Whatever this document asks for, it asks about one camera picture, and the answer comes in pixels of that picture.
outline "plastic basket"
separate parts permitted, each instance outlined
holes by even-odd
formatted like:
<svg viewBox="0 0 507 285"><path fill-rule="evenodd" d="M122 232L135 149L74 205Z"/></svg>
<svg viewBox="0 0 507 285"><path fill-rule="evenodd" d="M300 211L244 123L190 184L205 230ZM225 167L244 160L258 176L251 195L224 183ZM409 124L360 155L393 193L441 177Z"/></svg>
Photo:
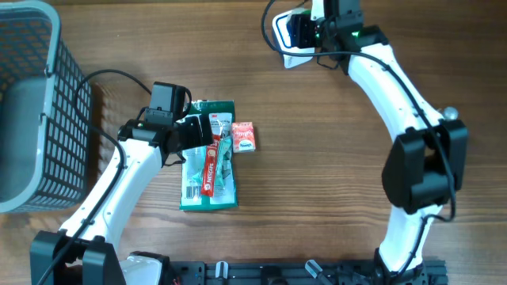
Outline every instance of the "plastic basket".
<svg viewBox="0 0 507 285"><path fill-rule="evenodd" d="M0 4L0 212L64 209L86 196L90 131L71 107L83 75L43 2ZM89 119L88 84L78 109Z"/></svg>

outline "orange box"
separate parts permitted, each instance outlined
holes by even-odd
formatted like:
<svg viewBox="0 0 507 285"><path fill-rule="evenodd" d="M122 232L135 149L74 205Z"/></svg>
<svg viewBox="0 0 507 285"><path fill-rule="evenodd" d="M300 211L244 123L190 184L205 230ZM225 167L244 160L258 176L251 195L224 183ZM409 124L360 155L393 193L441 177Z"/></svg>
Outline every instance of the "orange box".
<svg viewBox="0 0 507 285"><path fill-rule="evenodd" d="M252 122L232 123L232 150L235 153L255 151L254 125Z"/></svg>

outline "basket mesh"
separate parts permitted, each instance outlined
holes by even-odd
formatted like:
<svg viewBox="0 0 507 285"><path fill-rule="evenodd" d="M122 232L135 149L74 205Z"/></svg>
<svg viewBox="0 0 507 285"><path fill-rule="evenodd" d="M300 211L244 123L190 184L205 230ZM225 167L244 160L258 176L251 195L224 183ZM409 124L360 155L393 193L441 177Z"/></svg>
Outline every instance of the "basket mesh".
<svg viewBox="0 0 507 285"><path fill-rule="evenodd" d="M51 22L39 19L0 21L0 104L2 96L15 82L31 76L44 76L51 38ZM71 100L81 70L63 41L59 42L51 94L51 114L46 114L46 146L40 183L33 196L13 211L47 211L79 203L86 194L86 166L90 131L76 116ZM91 90L81 89L77 107L88 120Z"/></svg>

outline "screw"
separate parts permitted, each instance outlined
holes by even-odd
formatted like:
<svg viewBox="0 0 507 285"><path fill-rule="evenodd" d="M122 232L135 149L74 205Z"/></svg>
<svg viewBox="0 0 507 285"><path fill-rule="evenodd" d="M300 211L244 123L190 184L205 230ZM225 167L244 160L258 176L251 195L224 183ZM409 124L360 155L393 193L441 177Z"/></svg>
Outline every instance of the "screw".
<svg viewBox="0 0 507 285"><path fill-rule="evenodd" d="M444 109L444 111L442 111L442 116L446 120L456 120L458 119L458 115L458 110L454 107L447 107Z"/></svg>

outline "wooden table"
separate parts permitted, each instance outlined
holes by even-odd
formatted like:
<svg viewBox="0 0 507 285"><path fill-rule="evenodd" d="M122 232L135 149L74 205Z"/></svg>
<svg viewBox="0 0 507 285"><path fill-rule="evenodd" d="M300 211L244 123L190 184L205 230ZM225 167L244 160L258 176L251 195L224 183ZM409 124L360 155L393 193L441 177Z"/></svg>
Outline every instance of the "wooden table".
<svg viewBox="0 0 507 285"><path fill-rule="evenodd" d="M273 9L287 10L293 2ZM380 173L391 148L382 120L341 71L285 70L265 45L264 1L57 6L63 38L86 72L125 70L189 87L195 99L234 99L253 121L258 151L235 156L239 207L179 211L181 170L164 168L124 230L134 250L172 260L372 258L390 204ZM445 259L452 284L507 283L507 20L504 1L363 0L398 61L435 108L455 106L470 131L458 217L436 223L424 254ZM149 101L116 75L95 80L95 121L110 134ZM96 140L90 166L112 146ZM0 283L29 282L29 246L73 212L0 216Z"/></svg>

